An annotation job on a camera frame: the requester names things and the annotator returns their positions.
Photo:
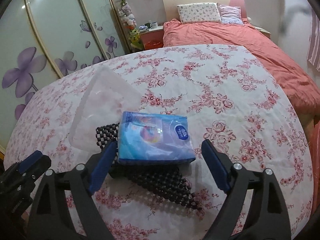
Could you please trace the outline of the coral red duvet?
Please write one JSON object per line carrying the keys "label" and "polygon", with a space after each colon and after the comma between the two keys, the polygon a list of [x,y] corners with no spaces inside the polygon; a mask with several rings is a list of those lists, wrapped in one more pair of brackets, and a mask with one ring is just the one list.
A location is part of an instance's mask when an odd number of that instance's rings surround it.
{"label": "coral red duvet", "polygon": [[245,47],[275,78],[298,114],[319,115],[319,88],[310,76],[253,25],[216,22],[164,23],[165,47],[224,44]]}

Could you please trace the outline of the black white beaded mat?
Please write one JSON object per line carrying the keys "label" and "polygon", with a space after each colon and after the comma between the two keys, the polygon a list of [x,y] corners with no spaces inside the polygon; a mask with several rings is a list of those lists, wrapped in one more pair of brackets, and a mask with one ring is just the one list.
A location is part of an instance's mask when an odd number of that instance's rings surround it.
{"label": "black white beaded mat", "polygon": [[119,153],[109,172],[112,178],[127,178],[160,198],[192,210],[202,209],[177,165],[121,165],[118,160]]}

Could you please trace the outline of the pink left nightstand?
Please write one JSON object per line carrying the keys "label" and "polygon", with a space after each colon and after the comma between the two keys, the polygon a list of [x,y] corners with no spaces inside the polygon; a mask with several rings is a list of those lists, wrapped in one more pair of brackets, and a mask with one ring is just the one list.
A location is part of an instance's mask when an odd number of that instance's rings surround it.
{"label": "pink left nightstand", "polygon": [[149,29],[145,32],[140,33],[140,39],[143,45],[151,40],[157,40],[163,42],[164,29],[163,26],[158,26],[155,29]]}

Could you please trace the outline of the floral white pillow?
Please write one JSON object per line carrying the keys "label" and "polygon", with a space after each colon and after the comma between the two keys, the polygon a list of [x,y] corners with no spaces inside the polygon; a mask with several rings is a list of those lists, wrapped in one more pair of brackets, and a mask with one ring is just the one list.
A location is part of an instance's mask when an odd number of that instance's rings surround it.
{"label": "floral white pillow", "polygon": [[177,5],[177,11],[181,23],[221,23],[219,7],[217,3],[190,3]]}

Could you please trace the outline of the white mug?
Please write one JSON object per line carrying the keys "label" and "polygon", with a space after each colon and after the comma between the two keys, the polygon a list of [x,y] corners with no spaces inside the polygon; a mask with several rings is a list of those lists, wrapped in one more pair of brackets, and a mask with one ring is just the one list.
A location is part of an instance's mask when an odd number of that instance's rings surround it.
{"label": "white mug", "polygon": [[151,28],[152,29],[155,29],[155,28],[157,28],[158,27],[158,22],[152,22],[151,23]]}

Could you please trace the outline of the clear plastic container lid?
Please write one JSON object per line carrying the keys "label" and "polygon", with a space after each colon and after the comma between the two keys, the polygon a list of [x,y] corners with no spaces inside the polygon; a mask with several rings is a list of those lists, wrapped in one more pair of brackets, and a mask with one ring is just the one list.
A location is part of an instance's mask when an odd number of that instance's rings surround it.
{"label": "clear plastic container lid", "polygon": [[82,151],[97,153],[96,128],[118,123],[124,111],[137,112],[142,95],[108,67],[98,70],[89,82],[76,110],[70,144]]}

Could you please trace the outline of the floral sliding wardrobe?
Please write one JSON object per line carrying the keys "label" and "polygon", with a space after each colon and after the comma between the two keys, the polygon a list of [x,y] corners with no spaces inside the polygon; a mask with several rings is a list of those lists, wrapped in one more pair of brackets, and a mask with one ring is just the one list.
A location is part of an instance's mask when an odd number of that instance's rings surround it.
{"label": "floral sliding wardrobe", "polygon": [[1,0],[1,148],[38,90],[126,52],[112,0]]}

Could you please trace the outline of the red trash bin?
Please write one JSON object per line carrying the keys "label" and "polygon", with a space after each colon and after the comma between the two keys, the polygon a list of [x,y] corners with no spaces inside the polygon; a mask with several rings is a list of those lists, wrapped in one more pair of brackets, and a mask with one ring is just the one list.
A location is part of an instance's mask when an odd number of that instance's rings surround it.
{"label": "red trash bin", "polygon": [[148,41],[144,44],[145,50],[152,50],[152,49],[158,49],[163,47],[163,42],[162,41],[157,41],[157,40],[151,40]]}

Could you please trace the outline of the pink floral tablecloth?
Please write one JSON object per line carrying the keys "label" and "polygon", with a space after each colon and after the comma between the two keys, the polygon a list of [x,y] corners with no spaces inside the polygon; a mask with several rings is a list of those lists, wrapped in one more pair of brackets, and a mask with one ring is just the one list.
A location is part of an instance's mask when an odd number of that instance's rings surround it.
{"label": "pink floral tablecloth", "polygon": [[139,111],[186,116],[196,159],[183,174],[199,202],[189,211],[160,200],[127,179],[107,178],[93,200],[116,239],[201,239],[221,209],[220,191],[201,155],[209,139],[249,170],[274,170],[292,236],[311,215],[311,154],[293,104],[269,70],[244,47],[196,45],[130,54],[78,70],[31,94],[8,142],[4,166],[35,150],[56,172],[84,163],[71,126],[89,83],[103,69],[141,96]]}

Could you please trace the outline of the right nightstand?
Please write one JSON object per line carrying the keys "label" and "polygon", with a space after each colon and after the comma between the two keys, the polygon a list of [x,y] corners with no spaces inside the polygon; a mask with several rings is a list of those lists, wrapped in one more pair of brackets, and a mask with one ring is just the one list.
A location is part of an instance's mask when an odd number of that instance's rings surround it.
{"label": "right nightstand", "polygon": [[264,36],[266,36],[267,38],[271,38],[271,33],[269,31],[267,31],[266,29],[262,28],[262,27],[257,27],[254,26],[254,28],[259,31],[260,33],[262,33]]}

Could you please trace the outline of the orange plastic laundry basket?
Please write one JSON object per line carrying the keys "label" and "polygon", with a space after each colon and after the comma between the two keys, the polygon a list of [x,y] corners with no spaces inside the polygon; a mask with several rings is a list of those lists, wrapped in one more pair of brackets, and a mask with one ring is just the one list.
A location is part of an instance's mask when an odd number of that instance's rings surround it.
{"label": "orange plastic laundry basket", "polygon": [[313,171],[313,200],[311,209],[311,214],[313,215],[319,206],[319,118],[314,118],[308,129]]}

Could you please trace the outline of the hanging plush toys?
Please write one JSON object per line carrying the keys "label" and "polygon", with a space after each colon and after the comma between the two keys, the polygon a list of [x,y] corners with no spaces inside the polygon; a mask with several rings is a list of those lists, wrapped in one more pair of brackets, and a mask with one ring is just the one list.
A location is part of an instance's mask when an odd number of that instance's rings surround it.
{"label": "hanging plush toys", "polygon": [[129,45],[133,51],[144,50],[143,42],[140,38],[140,31],[131,7],[127,0],[117,0],[118,16],[124,33],[127,36]]}

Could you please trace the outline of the pink striped curtain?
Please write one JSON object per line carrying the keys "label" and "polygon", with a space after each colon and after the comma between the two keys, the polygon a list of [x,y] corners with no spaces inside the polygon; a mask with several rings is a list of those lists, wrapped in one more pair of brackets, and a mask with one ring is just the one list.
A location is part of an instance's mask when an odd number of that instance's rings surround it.
{"label": "pink striped curtain", "polygon": [[311,10],[311,18],[311,33],[309,38],[307,60],[319,72],[320,29],[319,19],[313,9]]}

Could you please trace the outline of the blue tissue pack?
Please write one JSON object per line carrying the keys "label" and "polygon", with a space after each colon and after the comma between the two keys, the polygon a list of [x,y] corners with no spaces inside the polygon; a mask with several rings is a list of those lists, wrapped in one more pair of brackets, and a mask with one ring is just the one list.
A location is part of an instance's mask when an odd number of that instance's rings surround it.
{"label": "blue tissue pack", "polygon": [[185,116],[124,112],[118,132],[122,165],[184,164],[195,160]]}

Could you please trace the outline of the pink striped pillow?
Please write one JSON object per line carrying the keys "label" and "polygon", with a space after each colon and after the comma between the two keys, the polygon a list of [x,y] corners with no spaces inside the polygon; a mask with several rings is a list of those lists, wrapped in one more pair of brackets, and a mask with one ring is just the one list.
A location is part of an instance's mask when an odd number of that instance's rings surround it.
{"label": "pink striped pillow", "polygon": [[241,18],[241,8],[236,6],[229,6],[218,4],[221,23],[223,24],[238,24],[244,25],[242,18]]}

